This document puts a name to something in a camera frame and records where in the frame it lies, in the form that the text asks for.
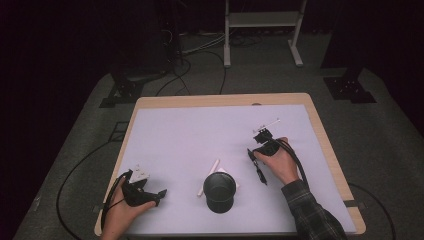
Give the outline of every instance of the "hand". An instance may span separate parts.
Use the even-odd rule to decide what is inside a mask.
[[[124,194],[122,193],[122,184],[124,181],[125,177],[119,181],[112,195],[110,206],[116,205],[107,212],[103,232],[100,237],[102,240],[119,239],[137,216],[156,206],[154,201],[147,202],[137,207],[129,206],[127,202],[123,200]]]
[[[277,141],[284,141],[288,144],[288,139],[286,137],[279,138]],[[253,154],[257,159],[265,163],[284,185],[300,179],[295,161],[282,147],[272,156],[263,155],[258,151],[255,151]]]

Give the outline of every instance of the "metal stand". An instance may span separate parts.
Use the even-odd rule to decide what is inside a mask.
[[[297,51],[297,39],[302,26],[307,0],[302,0],[299,11],[289,12],[251,12],[230,13],[229,0],[225,2],[225,43],[224,66],[231,67],[230,57],[230,28],[232,27],[283,27],[294,26],[293,39],[288,40],[290,51],[297,67],[302,67],[303,62]]]
[[[167,72],[161,73],[145,73],[145,72],[129,72],[125,66],[113,65],[110,73],[112,75],[113,85],[107,98],[103,98],[100,108],[113,108],[116,104],[135,103],[141,96],[144,84],[164,77]],[[139,80],[131,81],[131,75],[139,78]]]
[[[358,81],[362,67],[350,67],[342,77],[326,77],[324,82],[335,100],[350,100],[352,103],[376,103],[370,92]]]

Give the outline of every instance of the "dark background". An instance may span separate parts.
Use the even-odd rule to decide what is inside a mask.
[[[181,2],[185,5],[176,3],[181,32],[223,30],[224,1]],[[232,0],[231,9],[299,6],[298,1],[281,2]],[[163,49],[160,30],[174,30],[172,3],[2,1],[0,77],[6,87],[1,94],[5,154],[0,231],[5,238],[13,237],[85,101],[110,65],[128,61],[166,68],[164,61],[172,56]],[[383,79],[424,135],[423,10],[419,1],[411,0],[309,0],[302,32],[332,32],[322,67],[346,67],[353,58],[360,59]]]

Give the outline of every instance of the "shelf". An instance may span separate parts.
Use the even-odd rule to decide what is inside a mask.
[[[298,11],[230,13],[229,27],[281,27],[296,26]]]

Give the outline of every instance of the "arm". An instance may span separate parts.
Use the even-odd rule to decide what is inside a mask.
[[[288,142],[287,138],[279,141]],[[281,190],[286,197],[296,229],[301,239],[347,239],[339,221],[322,208],[299,178],[294,160],[281,147],[273,156],[254,152],[285,185]]]

